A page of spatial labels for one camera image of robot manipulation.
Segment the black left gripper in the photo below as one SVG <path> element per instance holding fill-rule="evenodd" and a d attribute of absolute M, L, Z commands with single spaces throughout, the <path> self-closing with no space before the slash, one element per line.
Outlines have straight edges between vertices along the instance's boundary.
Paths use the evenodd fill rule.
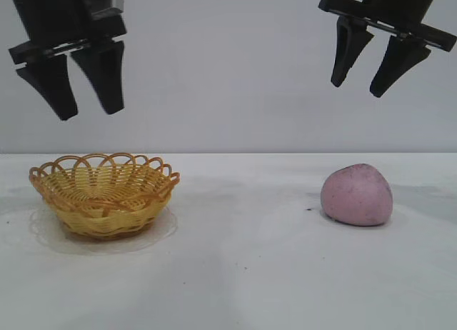
<path fill-rule="evenodd" d="M 28 41 L 9 49 L 17 74 L 46 100 L 61 121 L 78 114 L 66 55 L 84 72 L 103 110 L 124 108 L 124 0 L 12 0 Z"/>

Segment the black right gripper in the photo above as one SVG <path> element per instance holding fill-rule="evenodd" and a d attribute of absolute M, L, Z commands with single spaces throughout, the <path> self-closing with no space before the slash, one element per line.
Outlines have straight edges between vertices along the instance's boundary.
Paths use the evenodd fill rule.
<path fill-rule="evenodd" d="M 422 23 L 432 2 L 320 0 L 320 10 L 339 15 L 331 83 L 342 85 L 349 70 L 374 37 L 367 31 L 367 24 L 399 36 L 390 37 L 383 61 L 371 82 L 370 92 L 377 98 L 381 98 L 407 71 L 429 57 L 431 50 L 426 44 L 451 51 L 456 44 L 456 36 Z"/>

